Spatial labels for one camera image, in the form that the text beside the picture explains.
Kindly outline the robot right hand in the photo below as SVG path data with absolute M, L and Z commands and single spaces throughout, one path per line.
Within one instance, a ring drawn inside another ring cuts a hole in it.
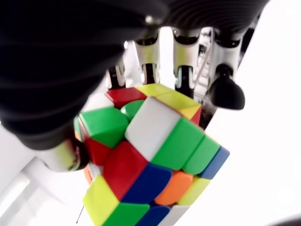
M 241 39 L 265 0 L 3 0 L 0 3 L 0 122 L 54 171 L 89 162 L 73 120 L 124 42 L 170 26 L 212 28 L 208 97 L 241 110 L 234 82 Z

